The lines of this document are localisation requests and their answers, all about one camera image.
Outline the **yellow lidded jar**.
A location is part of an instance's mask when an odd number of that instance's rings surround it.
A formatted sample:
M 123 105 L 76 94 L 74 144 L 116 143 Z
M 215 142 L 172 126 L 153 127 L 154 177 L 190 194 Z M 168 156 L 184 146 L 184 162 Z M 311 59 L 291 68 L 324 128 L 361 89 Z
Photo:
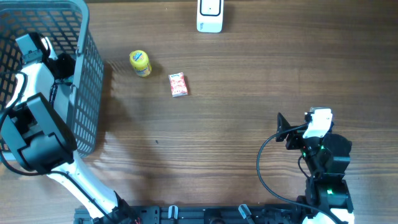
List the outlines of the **yellow lidded jar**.
M 150 75 L 152 66 L 148 55 L 143 50 L 135 50 L 129 54 L 129 61 L 135 73 L 140 77 Z

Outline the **red juice carton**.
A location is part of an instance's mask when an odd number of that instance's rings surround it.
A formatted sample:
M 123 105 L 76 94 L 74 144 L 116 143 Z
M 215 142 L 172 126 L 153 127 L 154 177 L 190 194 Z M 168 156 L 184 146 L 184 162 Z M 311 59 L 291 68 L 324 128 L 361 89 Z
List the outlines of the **red juice carton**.
M 185 76 L 182 72 L 169 75 L 170 88 L 172 96 L 185 96 L 188 95 L 187 85 L 185 83 Z

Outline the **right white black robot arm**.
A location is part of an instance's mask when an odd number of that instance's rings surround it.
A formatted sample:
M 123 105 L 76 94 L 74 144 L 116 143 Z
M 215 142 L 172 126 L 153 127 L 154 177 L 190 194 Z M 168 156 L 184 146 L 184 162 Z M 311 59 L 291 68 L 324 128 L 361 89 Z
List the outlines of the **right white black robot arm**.
M 350 164 L 352 142 L 332 133 L 333 114 L 329 108 L 312 108 L 305 123 L 292 126 L 277 115 L 277 142 L 286 149 L 299 150 L 309 175 L 305 194 L 296 199 L 295 217 L 299 222 L 353 223 L 353 203 L 344 179 Z

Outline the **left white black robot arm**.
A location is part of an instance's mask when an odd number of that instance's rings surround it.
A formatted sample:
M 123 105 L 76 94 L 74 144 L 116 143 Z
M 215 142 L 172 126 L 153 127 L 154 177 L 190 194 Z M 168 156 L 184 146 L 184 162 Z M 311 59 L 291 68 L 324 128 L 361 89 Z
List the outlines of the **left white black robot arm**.
M 136 211 L 105 186 L 77 153 L 76 139 L 54 110 L 59 85 L 72 85 L 76 61 L 56 55 L 48 38 L 31 32 L 16 40 L 22 69 L 16 92 L 1 112 L 1 137 L 22 167 L 2 163 L 24 176 L 46 175 L 62 184 L 87 209 L 91 223 L 140 223 Z

